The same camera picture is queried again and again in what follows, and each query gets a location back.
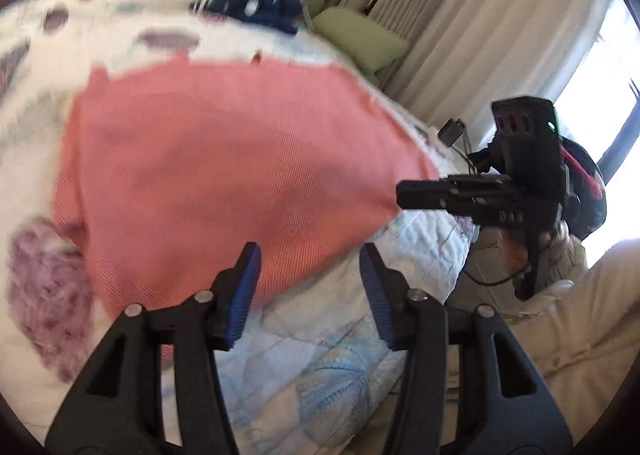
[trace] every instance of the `beige curtain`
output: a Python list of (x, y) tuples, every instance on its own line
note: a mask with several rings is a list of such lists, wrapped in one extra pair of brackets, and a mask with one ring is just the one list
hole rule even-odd
[(380, 6), (373, 14), (414, 42), (385, 92), (428, 124), (462, 118), (477, 147), (493, 133), (494, 99), (556, 100), (595, 40), (609, 2), (442, 0), (424, 9), (426, 24), (417, 21), (424, 20), (422, 6), (408, 22), (395, 22), (390, 5)]

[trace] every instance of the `dark blue garment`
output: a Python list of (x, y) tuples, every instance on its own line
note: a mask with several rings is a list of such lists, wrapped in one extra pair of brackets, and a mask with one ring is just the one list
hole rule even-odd
[(298, 0), (196, 0), (190, 9), (296, 34), (298, 28), (293, 21), (302, 13), (302, 4)]

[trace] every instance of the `metal bolt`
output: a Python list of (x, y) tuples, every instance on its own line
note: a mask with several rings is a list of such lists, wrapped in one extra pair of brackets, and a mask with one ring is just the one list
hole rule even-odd
[(132, 303), (131, 305), (127, 305), (127, 308), (124, 310), (124, 313), (130, 318), (139, 316), (141, 312), (142, 305), (140, 305), (140, 303)]
[(422, 289), (409, 289), (406, 292), (406, 295), (411, 301), (424, 301), (429, 297), (429, 295)]
[(495, 316), (495, 310), (491, 305), (479, 305), (476, 311), (483, 318), (493, 318)]
[(198, 303), (206, 303), (207, 301), (213, 300), (213, 293), (209, 289), (205, 289), (204, 291), (196, 292), (193, 297)]

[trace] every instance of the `bed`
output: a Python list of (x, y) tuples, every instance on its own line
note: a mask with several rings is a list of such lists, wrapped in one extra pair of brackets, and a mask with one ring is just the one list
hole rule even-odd
[[(420, 147), (441, 176), (457, 168), (433, 131), (418, 132), (401, 107), (360, 78), (327, 43), (233, 20), (207, 24), (188, 14), (192, 0), (25, 0), (0, 14), (4, 89), (0, 105), (0, 240), (3, 254), (20, 226), (49, 216), (65, 121), (92, 63), (126, 72), (165, 62), (175, 41), (197, 35), (198, 59), (269, 58), (338, 63)], [(167, 37), (136, 40), (150, 26)], [(402, 212), (370, 239), (410, 286), (444, 302), (468, 253), (474, 227), (446, 212)], [(10, 272), (2, 262), (0, 291)], [(110, 325), (97, 301), (95, 345)], [(396, 384), (403, 353), (379, 339), (358, 269), (358, 250), (254, 308), (229, 353), (216, 353), (236, 439), (243, 454), (340, 453)], [(40, 442), (69, 388), (45, 368), (0, 299), (0, 391)], [(180, 443), (171, 368), (162, 373), (167, 440)]]

